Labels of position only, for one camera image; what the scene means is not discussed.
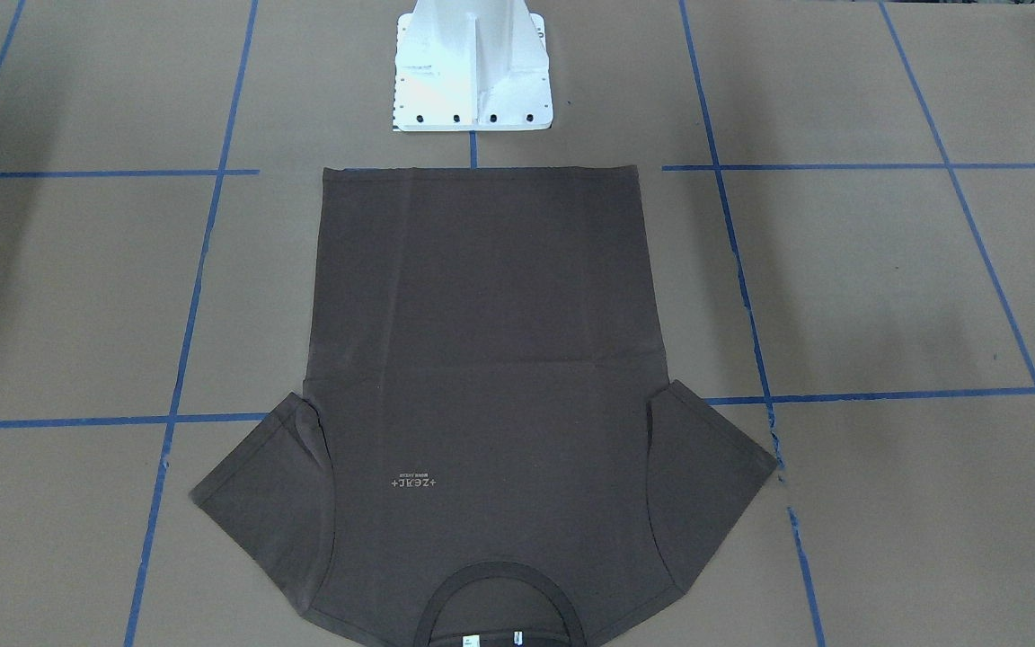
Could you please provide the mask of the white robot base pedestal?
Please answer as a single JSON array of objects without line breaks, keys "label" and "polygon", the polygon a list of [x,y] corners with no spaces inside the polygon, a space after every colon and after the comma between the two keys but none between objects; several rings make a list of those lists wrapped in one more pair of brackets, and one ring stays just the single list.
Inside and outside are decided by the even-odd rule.
[{"label": "white robot base pedestal", "polygon": [[419,1],[395,34],[395,131],[552,126],[545,21],[526,1]]}]

